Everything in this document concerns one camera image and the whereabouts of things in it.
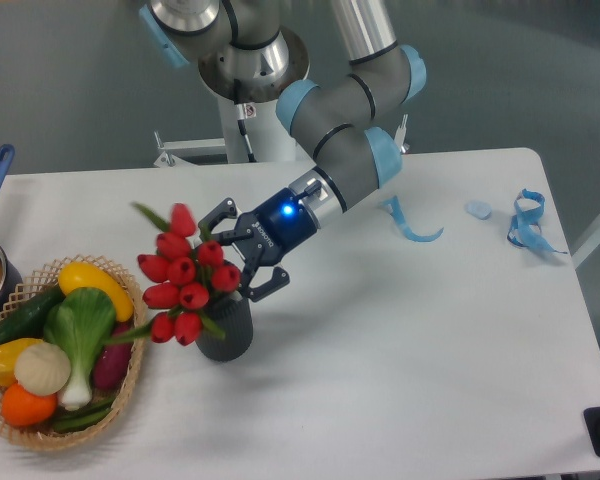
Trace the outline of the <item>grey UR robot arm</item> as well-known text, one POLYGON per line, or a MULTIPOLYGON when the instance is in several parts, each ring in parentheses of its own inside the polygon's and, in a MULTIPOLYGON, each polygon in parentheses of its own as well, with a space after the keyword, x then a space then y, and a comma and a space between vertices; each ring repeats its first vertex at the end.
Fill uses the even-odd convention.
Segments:
POLYGON ((224 202, 203 221, 235 227, 217 240, 244 262, 240 294, 258 301, 285 286, 281 260, 329 221, 381 188, 402 167, 401 145, 375 119, 418 94, 426 68, 396 40, 381 1, 335 1, 350 72, 332 88, 308 77, 302 39, 275 1, 148 1, 140 17, 168 58, 195 64, 216 97, 231 163, 284 162, 298 151, 312 168, 253 210, 224 202))

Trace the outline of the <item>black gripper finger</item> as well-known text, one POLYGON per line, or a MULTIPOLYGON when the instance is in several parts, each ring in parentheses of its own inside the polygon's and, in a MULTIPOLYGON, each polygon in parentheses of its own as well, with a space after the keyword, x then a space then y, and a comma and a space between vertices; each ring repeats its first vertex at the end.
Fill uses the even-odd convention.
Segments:
POLYGON ((290 283, 289 273, 280 266, 275 266, 269 280, 259 286, 249 289, 248 298, 252 302, 259 302, 273 293, 278 292, 290 283))
POLYGON ((232 198, 227 197, 198 221, 200 233, 211 233, 223 220, 237 219, 241 214, 242 211, 236 205, 236 202, 232 198))

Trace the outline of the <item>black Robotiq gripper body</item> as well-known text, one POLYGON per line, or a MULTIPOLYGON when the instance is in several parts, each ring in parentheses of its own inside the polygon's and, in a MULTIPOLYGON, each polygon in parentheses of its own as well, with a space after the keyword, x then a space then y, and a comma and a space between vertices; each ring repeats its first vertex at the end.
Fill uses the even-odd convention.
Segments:
POLYGON ((234 219, 233 229, 215 235, 218 243, 234 246, 243 258, 242 286, 251 284, 259 268, 280 266, 287 253, 317 232, 305 202, 320 190, 309 186, 295 193, 284 188, 234 219))

